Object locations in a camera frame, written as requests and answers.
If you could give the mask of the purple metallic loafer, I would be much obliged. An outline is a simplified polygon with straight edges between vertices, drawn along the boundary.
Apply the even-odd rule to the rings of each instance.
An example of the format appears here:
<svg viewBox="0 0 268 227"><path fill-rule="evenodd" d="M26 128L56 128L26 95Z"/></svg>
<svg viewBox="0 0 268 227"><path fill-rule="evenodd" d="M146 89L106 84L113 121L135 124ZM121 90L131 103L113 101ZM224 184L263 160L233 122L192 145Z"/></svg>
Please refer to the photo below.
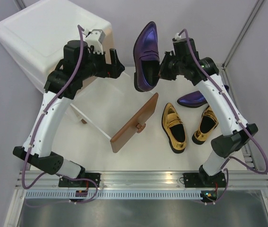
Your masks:
<svg viewBox="0 0 268 227"><path fill-rule="evenodd" d="M157 28L150 21L140 32L133 47L134 86L139 92L152 90L159 81L160 58Z"/></svg>
<svg viewBox="0 0 268 227"><path fill-rule="evenodd" d="M207 100L199 91L195 91L178 98L177 103L188 108L199 108L207 104Z"/></svg>

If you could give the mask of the brown-front pulled-out drawer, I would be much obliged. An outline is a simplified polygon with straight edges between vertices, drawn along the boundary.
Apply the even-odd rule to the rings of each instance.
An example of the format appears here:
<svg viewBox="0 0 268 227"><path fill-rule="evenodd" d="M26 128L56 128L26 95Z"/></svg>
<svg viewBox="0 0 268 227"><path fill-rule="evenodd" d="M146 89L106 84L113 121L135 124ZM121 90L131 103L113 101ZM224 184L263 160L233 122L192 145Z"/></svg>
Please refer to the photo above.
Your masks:
<svg viewBox="0 0 268 227"><path fill-rule="evenodd" d="M71 104L82 121L108 138L114 153L137 134L138 123L146 124L158 101L158 93L134 88L134 72L133 67L127 67L118 79L84 80Z"/></svg>

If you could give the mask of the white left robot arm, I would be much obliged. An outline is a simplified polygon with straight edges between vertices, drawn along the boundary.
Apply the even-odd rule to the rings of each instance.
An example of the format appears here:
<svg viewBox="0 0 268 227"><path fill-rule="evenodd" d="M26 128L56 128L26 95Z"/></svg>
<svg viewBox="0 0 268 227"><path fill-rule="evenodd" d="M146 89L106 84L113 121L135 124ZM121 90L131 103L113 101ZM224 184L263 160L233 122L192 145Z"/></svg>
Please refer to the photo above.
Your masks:
<svg viewBox="0 0 268 227"><path fill-rule="evenodd" d="M38 168L43 174L58 175L75 187L86 181L86 171L81 165L66 160L52 151L57 128L83 86L90 77L117 79L125 70L114 48L109 50L111 63L106 63L105 53L95 45L80 40L69 41L63 48L63 58L48 75L44 85L43 102L32 131L13 155Z"/></svg>

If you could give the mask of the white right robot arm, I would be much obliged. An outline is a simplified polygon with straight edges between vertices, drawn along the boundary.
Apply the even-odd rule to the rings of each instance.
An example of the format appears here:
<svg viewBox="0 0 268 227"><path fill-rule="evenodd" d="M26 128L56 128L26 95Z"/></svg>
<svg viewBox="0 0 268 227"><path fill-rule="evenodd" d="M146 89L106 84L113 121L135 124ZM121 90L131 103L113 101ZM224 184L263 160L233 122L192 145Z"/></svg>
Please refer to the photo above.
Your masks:
<svg viewBox="0 0 268 227"><path fill-rule="evenodd" d="M173 51L165 53L159 77L176 80L178 75L183 75L189 80L206 99L222 132L211 141L212 152L199 168L199 183L209 187L218 178L226 159L240 150L249 141L249 136L258 132L258 128L241 116L224 87L214 61L209 57L199 59L192 38L173 38L173 48Z"/></svg>

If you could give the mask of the white plastic shoe cabinet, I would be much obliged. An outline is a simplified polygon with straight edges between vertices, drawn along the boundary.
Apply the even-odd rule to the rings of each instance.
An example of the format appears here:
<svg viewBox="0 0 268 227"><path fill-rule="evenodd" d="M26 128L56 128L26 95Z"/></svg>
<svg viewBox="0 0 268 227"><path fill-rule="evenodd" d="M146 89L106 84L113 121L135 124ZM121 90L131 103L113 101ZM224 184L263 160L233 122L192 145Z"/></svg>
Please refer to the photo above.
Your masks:
<svg viewBox="0 0 268 227"><path fill-rule="evenodd" d="M105 19L69 0L40 0L0 22L0 43L43 92L48 75L63 57L63 47L79 39L78 25L102 29Z"/></svg>

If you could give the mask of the beige upper drawer front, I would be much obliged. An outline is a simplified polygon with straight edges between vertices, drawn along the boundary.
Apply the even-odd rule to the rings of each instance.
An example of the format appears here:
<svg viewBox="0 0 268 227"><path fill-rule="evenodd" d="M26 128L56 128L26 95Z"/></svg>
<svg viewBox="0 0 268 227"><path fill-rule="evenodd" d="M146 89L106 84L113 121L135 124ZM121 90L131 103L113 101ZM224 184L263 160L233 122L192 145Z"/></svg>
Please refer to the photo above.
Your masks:
<svg viewBox="0 0 268 227"><path fill-rule="evenodd" d="M104 51L109 52L111 48L114 48L114 38L113 38L113 30L110 22L106 22L102 27L103 32L105 33L104 40L102 42L102 46Z"/></svg>

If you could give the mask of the gold metallic loafer left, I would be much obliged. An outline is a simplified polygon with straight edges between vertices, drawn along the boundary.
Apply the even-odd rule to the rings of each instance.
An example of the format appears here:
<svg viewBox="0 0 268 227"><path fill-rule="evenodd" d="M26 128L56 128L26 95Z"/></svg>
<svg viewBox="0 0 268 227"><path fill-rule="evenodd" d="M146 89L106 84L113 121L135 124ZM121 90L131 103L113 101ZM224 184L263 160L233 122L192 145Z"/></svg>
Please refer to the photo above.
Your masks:
<svg viewBox="0 0 268 227"><path fill-rule="evenodd" d="M172 151L175 154L183 153L187 146L186 131L180 116L171 103L165 105L161 123Z"/></svg>

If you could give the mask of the gold metallic loafer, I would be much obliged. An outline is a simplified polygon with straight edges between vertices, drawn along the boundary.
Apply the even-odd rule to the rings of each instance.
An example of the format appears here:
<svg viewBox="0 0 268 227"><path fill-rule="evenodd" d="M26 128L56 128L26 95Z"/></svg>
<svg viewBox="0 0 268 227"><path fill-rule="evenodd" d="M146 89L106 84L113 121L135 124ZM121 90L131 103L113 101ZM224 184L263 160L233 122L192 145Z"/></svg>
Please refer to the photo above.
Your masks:
<svg viewBox="0 0 268 227"><path fill-rule="evenodd" d="M202 145L209 138L218 124L219 122L216 115L208 105L202 113L197 130L192 135L192 141L197 145Z"/></svg>
<svg viewBox="0 0 268 227"><path fill-rule="evenodd" d="M183 153L187 146L186 131L180 116L171 103L165 105L161 123L172 151L175 154Z"/></svg>

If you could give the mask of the gold metallic loafer right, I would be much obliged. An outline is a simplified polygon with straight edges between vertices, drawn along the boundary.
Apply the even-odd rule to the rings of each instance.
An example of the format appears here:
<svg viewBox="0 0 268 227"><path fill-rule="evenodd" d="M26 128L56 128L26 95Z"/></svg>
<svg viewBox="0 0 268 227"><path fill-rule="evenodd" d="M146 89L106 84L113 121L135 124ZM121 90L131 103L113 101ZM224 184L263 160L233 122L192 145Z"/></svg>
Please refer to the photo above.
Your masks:
<svg viewBox="0 0 268 227"><path fill-rule="evenodd" d="M202 145L209 138L218 124L219 122L216 115L208 105L202 113L197 130L192 135L192 141L197 145Z"/></svg>

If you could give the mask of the brown lower drawer knob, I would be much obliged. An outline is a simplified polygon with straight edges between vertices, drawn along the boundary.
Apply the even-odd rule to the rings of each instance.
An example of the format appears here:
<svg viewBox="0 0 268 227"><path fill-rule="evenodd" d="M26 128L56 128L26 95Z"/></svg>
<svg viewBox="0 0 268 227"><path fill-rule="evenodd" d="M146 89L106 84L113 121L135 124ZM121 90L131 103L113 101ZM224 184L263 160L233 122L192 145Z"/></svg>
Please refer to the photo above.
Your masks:
<svg viewBox="0 0 268 227"><path fill-rule="evenodd" d="M146 127L146 124L145 123L144 124L138 123L136 125L137 133L141 133L145 129L145 127Z"/></svg>

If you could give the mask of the aluminium corner frame post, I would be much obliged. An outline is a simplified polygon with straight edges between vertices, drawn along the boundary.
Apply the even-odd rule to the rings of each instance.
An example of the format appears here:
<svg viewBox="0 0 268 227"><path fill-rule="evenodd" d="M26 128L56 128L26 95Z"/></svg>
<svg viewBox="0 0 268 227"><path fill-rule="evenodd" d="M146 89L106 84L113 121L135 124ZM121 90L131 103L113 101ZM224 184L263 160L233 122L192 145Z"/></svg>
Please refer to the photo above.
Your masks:
<svg viewBox="0 0 268 227"><path fill-rule="evenodd" d="M252 23L255 21L257 15L259 14L259 12L260 12L260 10L263 7L265 2L266 2L265 0L257 0L255 2L251 12L249 13L246 21L244 22L244 25L240 29L240 32L237 35L234 44L232 45L232 47L231 47L230 51L228 52L224 62L222 63L223 69L225 69L229 65L231 59L233 58L234 54L236 53L237 49L239 48L244 37L248 33Z"/></svg>

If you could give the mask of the aluminium mounting rail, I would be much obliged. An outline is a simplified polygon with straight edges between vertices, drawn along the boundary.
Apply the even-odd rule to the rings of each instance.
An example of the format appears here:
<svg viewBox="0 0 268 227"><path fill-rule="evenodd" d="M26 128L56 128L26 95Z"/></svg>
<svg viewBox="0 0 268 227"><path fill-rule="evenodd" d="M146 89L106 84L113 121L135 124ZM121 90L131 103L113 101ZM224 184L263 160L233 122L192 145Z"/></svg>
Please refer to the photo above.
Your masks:
<svg viewBox="0 0 268 227"><path fill-rule="evenodd" d="M102 171L100 189L176 190L184 188L181 171ZM268 176L229 171L230 190L268 190Z"/></svg>

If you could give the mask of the aluminium left frame post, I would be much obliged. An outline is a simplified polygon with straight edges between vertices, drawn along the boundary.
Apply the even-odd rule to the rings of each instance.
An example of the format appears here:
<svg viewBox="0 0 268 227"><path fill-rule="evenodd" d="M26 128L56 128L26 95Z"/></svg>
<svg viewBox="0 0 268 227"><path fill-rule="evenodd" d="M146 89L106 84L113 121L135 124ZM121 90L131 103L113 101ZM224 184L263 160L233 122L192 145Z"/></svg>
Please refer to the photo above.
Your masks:
<svg viewBox="0 0 268 227"><path fill-rule="evenodd" d="M19 10L24 10L26 8L24 0L13 0L13 2L15 3L15 5Z"/></svg>

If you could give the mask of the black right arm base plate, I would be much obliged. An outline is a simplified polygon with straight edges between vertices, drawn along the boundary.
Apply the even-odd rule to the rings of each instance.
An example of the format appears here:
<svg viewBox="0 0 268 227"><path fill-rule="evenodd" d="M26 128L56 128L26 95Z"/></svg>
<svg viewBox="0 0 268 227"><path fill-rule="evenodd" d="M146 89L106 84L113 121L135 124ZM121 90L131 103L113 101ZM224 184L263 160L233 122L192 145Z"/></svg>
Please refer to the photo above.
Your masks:
<svg viewBox="0 0 268 227"><path fill-rule="evenodd" d="M183 173L186 188L224 188L226 186L225 174L220 172L214 176L202 173Z"/></svg>

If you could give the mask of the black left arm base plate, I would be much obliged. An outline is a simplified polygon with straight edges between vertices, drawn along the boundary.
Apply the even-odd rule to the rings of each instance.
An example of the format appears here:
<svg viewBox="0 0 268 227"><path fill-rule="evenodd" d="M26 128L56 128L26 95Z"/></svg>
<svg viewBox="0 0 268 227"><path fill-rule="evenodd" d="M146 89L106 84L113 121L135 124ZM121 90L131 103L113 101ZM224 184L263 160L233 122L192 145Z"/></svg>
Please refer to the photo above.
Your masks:
<svg viewBox="0 0 268 227"><path fill-rule="evenodd" d="M59 180L58 187L60 188L96 188L99 187L99 183L101 180L100 173L85 173L84 180L82 177L72 179L66 176L63 176Z"/></svg>

